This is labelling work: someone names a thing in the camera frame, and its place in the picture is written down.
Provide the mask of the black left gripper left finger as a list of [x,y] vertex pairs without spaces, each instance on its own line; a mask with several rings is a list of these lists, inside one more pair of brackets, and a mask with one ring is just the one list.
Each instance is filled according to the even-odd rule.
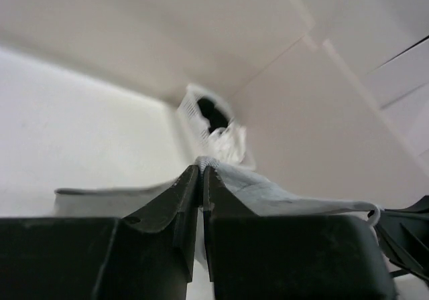
[[2,218],[2,299],[185,299],[198,168],[122,218]]

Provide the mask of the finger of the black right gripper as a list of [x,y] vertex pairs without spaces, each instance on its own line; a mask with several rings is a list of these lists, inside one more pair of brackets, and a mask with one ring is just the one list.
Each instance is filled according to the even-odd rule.
[[385,209],[375,225],[379,245],[397,276],[411,274],[428,283],[428,196],[404,209]]

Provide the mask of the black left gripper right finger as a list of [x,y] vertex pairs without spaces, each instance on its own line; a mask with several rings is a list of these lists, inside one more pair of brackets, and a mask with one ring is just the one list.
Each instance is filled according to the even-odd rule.
[[354,216],[258,216],[203,175],[204,238],[217,299],[395,299],[369,226]]

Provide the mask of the grey tank top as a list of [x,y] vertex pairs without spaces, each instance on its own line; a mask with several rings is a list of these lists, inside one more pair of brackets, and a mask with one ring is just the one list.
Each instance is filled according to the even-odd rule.
[[[381,217],[381,207],[371,202],[298,196],[287,192],[258,173],[234,167],[213,157],[200,156],[195,164],[200,171],[212,167],[226,188],[258,216],[370,212],[367,220],[370,226],[375,226]],[[170,180],[149,187],[114,187],[95,190],[59,188],[55,191],[54,215],[61,218],[134,216],[136,211],[174,186],[175,181]]]

